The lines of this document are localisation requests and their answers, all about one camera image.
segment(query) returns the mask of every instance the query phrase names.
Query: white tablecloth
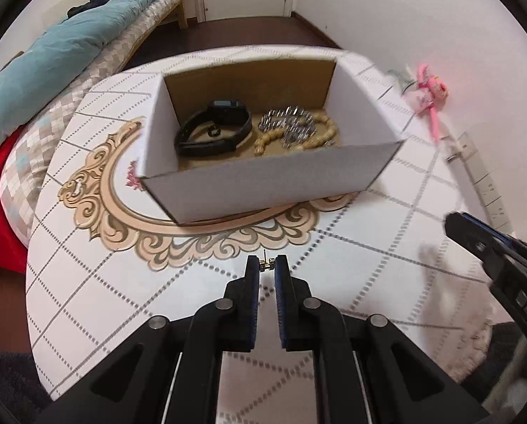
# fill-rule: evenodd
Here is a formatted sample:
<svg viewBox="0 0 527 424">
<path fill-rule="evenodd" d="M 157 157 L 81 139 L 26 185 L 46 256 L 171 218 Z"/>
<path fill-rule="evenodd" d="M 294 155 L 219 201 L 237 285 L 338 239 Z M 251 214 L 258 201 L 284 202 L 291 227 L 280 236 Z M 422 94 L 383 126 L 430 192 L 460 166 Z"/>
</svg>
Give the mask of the white tablecloth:
<svg viewBox="0 0 527 424">
<path fill-rule="evenodd" d="M 407 142 L 359 195 L 175 225 L 133 175 L 140 117 L 152 106 L 144 84 L 159 72 L 285 56 L 347 56 L 368 93 L 402 115 Z M 385 314 L 453 377 L 477 364 L 493 306 L 487 278 L 445 238 L 441 219 L 465 207 L 426 124 L 391 86 L 361 56 L 299 46 L 190 53 L 97 84 L 53 157 L 29 246 L 30 338 L 52 398 L 152 315 L 187 317 L 221 297 L 263 248 L 286 254 L 293 275 L 344 314 Z M 311 357 L 281 350 L 273 273 L 261 283 L 256 348 L 224 356 L 219 422 L 315 422 Z"/>
</svg>

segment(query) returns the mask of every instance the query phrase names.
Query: power outlet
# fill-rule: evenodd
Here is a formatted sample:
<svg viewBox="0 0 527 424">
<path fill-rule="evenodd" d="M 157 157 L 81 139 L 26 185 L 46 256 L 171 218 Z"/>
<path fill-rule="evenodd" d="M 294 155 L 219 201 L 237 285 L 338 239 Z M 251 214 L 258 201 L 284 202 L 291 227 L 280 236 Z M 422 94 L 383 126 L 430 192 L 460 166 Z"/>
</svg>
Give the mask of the power outlet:
<svg viewBox="0 0 527 424">
<path fill-rule="evenodd" d="M 483 205 L 487 207 L 499 198 L 499 193 L 495 189 L 491 175 L 486 175 L 475 184 L 475 189 L 481 198 Z"/>
<path fill-rule="evenodd" d="M 516 235 L 515 235 L 515 233 L 513 231 L 513 226 L 511 225 L 511 223 L 505 223 L 503 226 L 499 226 L 496 229 L 500 233 L 509 234 L 509 235 L 511 235 L 513 237 L 516 237 Z"/>
<path fill-rule="evenodd" d="M 487 213 L 489 214 L 491 226 L 494 228 L 499 228 L 505 223 L 509 222 L 509 218 L 507 217 L 505 206 L 503 206 L 503 201 L 501 198 L 495 199 L 495 201 L 487 206 Z"/>
<path fill-rule="evenodd" d="M 477 183 L 479 180 L 485 177 L 485 175 L 489 174 L 485 168 L 485 165 L 483 164 L 481 156 L 479 155 L 479 151 L 476 151 L 469 157 L 468 160 L 466 160 L 466 167 L 468 167 L 468 171 L 472 176 L 474 183 Z"/>
<path fill-rule="evenodd" d="M 460 135 L 460 137 L 458 138 L 458 144 L 459 149 L 462 152 L 462 158 L 464 160 L 468 159 L 472 154 L 477 151 L 477 148 L 472 142 L 472 139 L 466 132 Z"/>
</svg>

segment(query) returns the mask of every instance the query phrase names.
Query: watch face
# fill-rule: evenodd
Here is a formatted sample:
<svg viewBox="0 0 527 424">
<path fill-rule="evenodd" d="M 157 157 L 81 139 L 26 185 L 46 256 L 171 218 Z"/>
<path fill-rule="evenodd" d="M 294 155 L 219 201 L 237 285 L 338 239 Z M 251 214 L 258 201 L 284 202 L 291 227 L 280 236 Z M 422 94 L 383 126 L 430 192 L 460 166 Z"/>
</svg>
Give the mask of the watch face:
<svg viewBox="0 0 527 424">
<path fill-rule="evenodd" d="M 245 108 L 239 100 L 213 100 L 209 108 Z"/>
<path fill-rule="evenodd" d="M 212 102 L 213 107 L 233 107 L 233 102 L 231 100 L 214 100 Z"/>
</svg>

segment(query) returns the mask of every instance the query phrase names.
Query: ornate pattern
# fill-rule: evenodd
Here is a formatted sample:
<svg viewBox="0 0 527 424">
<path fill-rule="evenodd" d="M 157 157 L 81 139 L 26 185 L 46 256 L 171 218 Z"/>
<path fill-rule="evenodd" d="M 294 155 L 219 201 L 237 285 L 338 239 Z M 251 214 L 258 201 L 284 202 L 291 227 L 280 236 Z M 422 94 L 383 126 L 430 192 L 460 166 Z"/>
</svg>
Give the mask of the ornate pattern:
<svg viewBox="0 0 527 424">
<path fill-rule="evenodd" d="M 59 199 L 75 209 L 76 226 L 88 229 L 91 239 L 100 238 L 113 252 L 135 247 L 154 271 L 184 266 L 193 259 L 233 258 L 260 247 L 278 250 L 288 243 L 302 245 L 310 239 L 321 211 L 340 209 L 353 198 L 347 194 L 186 225 L 150 218 L 124 205 L 112 183 L 116 163 L 140 136 L 141 128 L 137 118 L 109 134 L 61 187 Z M 127 185 L 139 184 L 133 173 L 128 177 Z"/>
</svg>

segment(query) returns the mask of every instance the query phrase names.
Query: grid pattern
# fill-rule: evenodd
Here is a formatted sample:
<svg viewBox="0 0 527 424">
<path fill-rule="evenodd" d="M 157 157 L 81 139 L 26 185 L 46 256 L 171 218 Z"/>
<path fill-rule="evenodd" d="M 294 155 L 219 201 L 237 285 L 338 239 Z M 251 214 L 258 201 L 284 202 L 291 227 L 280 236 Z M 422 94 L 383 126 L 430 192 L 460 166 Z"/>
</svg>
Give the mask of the grid pattern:
<svg viewBox="0 0 527 424">
<path fill-rule="evenodd" d="M 473 368 L 485 355 L 494 307 L 487 278 L 441 226 L 446 212 L 464 208 L 461 196 L 425 123 L 391 81 L 366 58 L 335 49 L 212 49 L 105 79 L 86 95 L 58 145 L 35 212 L 27 270 L 34 358 L 53 399 L 153 314 L 188 317 L 221 297 L 229 280 L 243 275 L 247 257 L 192 259 L 153 272 L 132 249 L 112 252 L 98 238 L 89 241 L 89 232 L 74 226 L 73 211 L 58 203 L 60 186 L 107 134 L 148 115 L 148 82 L 155 75 L 278 57 L 343 58 L 409 138 L 368 190 L 341 210 L 321 212 L 307 244 L 290 243 L 277 253 L 288 256 L 293 274 L 307 280 L 315 296 L 353 317 L 385 314 L 457 379 L 469 371 L 458 365 Z M 131 193 L 136 202 L 147 198 Z M 261 274 L 259 290 L 256 347 L 224 356 L 217 422 L 313 423 L 311 354 L 280 346 L 273 272 Z"/>
</svg>

